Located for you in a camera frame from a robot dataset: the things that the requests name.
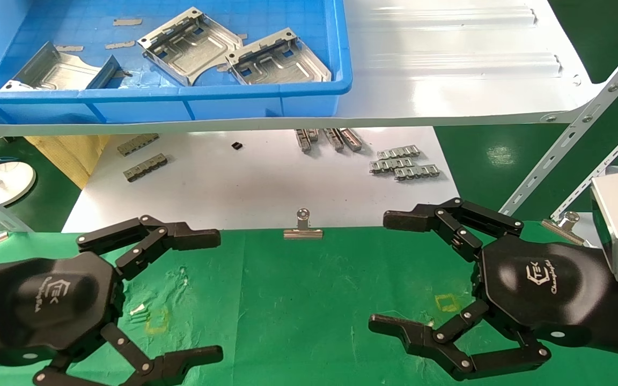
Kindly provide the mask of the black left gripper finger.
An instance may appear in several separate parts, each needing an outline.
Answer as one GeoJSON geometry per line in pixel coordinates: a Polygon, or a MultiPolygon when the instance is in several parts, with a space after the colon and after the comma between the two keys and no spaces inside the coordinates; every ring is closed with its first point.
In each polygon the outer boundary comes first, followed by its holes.
{"type": "Polygon", "coordinates": [[[98,256],[130,246],[115,261],[115,271],[122,279],[134,279],[165,252],[216,248],[221,244],[219,230],[190,229],[186,222],[162,222],[142,216],[110,225],[77,238],[79,252],[98,256]]]}

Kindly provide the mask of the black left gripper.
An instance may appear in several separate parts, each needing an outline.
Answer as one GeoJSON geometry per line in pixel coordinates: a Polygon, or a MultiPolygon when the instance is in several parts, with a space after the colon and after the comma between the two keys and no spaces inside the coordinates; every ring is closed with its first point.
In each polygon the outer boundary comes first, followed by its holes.
{"type": "Polygon", "coordinates": [[[192,367],[223,359],[220,345],[149,359],[115,324],[123,283],[102,257],[35,257],[0,263],[0,358],[52,358],[35,385],[102,385],[67,374],[71,358],[88,357],[104,340],[134,372],[122,385],[179,385],[192,367]]]}

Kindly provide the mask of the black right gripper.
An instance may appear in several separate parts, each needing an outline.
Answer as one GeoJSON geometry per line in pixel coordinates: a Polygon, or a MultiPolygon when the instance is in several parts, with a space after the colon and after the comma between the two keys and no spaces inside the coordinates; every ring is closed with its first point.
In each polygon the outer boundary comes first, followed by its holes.
{"type": "Polygon", "coordinates": [[[388,210],[383,227],[434,232],[467,262],[476,262],[473,293],[480,300],[439,328],[380,314],[368,321],[371,332],[398,338],[407,354],[433,360],[456,381],[541,367],[551,352],[532,334],[613,332],[613,274],[600,249],[522,240],[523,222],[462,198],[417,204],[410,212],[388,210]],[[483,248],[468,228],[498,240],[483,248]],[[518,347],[472,355],[461,351],[457,339],[485,317],[518,347]]]}

